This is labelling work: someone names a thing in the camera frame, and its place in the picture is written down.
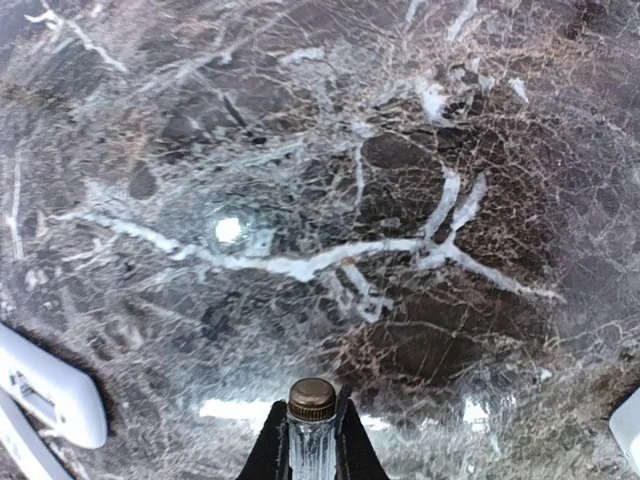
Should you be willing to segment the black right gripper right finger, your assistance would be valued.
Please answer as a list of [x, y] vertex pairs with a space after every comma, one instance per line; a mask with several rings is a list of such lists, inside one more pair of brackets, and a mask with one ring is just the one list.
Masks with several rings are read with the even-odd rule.
[[388, 480], [361, 422], [352, 388], [344, 385], [338, 394], [335, 418], [336, 479]]

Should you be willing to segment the white remote with compartment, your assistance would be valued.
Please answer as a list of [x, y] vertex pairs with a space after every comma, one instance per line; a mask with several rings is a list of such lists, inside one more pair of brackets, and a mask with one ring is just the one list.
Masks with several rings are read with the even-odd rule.
[[83, 449], [107, 441], [106, 410], [92, 378], [2, 325], [1, 443], [27, 478], [69, 479], [27, 414]]

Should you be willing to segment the white battery cover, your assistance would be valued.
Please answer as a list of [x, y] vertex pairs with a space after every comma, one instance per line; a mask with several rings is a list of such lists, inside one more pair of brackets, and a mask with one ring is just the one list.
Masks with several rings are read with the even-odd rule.
[[639, 472], [640, 391], [631, 394], [611, 415], [609, 428], [636, 473]]

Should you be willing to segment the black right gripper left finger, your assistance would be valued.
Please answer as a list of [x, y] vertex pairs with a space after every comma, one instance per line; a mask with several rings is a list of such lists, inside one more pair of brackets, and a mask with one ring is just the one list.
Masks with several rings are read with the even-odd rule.
[[287, 404], [276, 401], [242, 468], [238, 480], [289, 480]]

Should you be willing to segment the clear handle screwdriver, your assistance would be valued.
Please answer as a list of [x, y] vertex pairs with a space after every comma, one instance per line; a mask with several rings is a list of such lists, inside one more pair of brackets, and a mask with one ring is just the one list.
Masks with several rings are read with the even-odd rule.
[[336, 408], [335, 389], [322, 378], [304, 378], [291, 386], [287, 424], [292, 479], [335, 478]]

